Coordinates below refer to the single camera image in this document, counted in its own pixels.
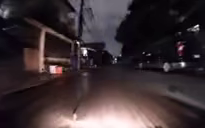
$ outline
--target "road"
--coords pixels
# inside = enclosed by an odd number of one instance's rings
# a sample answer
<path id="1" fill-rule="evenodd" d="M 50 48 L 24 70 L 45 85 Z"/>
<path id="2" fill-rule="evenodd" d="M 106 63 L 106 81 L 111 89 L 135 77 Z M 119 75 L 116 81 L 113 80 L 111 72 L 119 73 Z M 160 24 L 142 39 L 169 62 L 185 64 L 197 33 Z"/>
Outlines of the road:
<path id="1" fill-rule="evenodd" d="M 201 84 L 159 72 L 83 71 L 2 97 L 0 128 L 205 128 L 205 111 L 169 95 Z"/>

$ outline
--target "sidewalk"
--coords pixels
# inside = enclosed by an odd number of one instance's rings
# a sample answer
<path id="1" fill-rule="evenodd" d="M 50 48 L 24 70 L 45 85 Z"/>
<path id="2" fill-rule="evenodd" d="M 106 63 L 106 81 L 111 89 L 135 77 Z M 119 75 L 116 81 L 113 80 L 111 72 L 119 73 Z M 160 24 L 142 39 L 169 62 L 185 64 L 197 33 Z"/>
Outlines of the sidewalk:
<path id="1" fill-rule="evenodd" d="M 25 71 L 0 70 L 0 97 L 12 92 L 44 84 L 53 77 Z"/>

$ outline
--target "street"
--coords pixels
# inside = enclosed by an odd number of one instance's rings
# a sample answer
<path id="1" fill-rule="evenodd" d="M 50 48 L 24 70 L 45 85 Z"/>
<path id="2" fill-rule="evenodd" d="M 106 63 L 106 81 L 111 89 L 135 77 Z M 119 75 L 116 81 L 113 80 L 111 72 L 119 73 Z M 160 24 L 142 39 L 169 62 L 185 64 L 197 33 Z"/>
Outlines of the street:
<path id="1" fill-rule="evenodd" d="M 0 128 L 205 127 L 205 111 L 165 95 L 205 84 L 191 80 L 114 67 L 82 71 L 2 97 Z"/>

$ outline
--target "parked car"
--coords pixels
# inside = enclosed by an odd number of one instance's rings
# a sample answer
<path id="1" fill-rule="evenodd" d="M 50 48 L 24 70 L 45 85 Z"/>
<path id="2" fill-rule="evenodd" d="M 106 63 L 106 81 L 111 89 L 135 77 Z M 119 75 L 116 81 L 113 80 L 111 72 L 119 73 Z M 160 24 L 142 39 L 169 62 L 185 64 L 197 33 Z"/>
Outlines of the parked car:
<path id="1" fill-rule="evenodd" d="M 201 67 L 201 45 L 187 41 L 155 44 L 142 52 L 137 63 L 139 69 L 197 70 Z"/>

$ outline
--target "sky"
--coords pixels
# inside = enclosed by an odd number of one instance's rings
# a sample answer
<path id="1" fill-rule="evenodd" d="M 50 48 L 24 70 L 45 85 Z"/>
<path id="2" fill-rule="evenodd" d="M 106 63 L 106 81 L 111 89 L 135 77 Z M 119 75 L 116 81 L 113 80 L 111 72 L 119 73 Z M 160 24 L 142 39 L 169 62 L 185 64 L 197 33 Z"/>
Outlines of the sky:
<path id="1" fill-rule="evenodd" d="M 80 0 L 69 0 L 79 10 Z M 85 42 L 105 42 L 106 50 L 119 55 L 122 45 L 115 41 L 116 29 L 127 14 L 131 0 L 85 0 L 85 6 L 91 7 L 94 18 L 85 16 L 87 27 L 83 33 Z"/>

